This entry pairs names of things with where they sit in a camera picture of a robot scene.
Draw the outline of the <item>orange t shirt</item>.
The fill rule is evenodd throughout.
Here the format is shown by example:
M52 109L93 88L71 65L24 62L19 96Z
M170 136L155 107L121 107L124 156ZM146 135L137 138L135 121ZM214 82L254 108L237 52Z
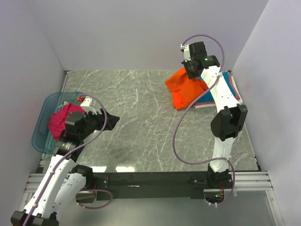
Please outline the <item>orange t shirt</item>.
M187 108L208 89L203 80L198 78L190 80L184 67L167 79L165 85L171 92L172 104L176 110Z

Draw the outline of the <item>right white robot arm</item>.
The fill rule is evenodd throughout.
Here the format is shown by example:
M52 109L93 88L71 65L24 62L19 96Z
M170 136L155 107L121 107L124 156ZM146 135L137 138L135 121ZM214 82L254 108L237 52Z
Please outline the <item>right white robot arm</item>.
M243 128L248 109L232 94L219 61L216 56L207 54L202 41L182 44L181 51L184 54L182 64L188 78L201 77L216 105L217 114L210 124L215 137L213 161L208 164L205 184L210 188L219 188L232 183L227 160L230 158L232 145Z

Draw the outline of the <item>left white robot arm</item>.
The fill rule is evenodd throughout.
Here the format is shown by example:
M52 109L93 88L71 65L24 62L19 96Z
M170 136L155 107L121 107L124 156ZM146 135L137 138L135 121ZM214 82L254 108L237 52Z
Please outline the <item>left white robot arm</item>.
M84 140L94 131L113 130L118 116L73 111L64 120L50 165L36 192L22 211L11 217L14 226L57 226L63 211L82 189L96 191L91 167L76 163L84 149Z

